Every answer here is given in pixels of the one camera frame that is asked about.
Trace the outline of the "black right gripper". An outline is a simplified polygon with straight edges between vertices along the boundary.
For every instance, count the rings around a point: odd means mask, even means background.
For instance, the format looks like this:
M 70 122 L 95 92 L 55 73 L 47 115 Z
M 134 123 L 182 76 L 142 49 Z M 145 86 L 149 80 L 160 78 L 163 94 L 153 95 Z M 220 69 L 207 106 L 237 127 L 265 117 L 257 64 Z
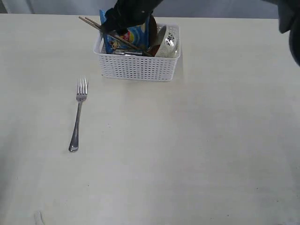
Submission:
M 105 34 L 116 32 L 124 35 L 128 28 L 145 23 L 161 0 L 118 0 L 114 7 L 105 13 L 101 29 Z

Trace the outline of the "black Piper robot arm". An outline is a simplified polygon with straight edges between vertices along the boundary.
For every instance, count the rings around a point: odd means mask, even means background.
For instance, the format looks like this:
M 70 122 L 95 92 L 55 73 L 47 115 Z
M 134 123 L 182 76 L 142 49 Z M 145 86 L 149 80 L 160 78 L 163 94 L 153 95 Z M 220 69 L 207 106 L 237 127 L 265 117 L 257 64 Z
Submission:
M 105 13 L 101 29 L 105 34 L 124 34 L 127 28 L 141 25 L 161 3 L 160 0 L 118 0 Z M 294 61 L 300 63 L 300 2 L 298 0 L 270 0 L 277 5 L 279 32 L 289 32 L 289 49 Z

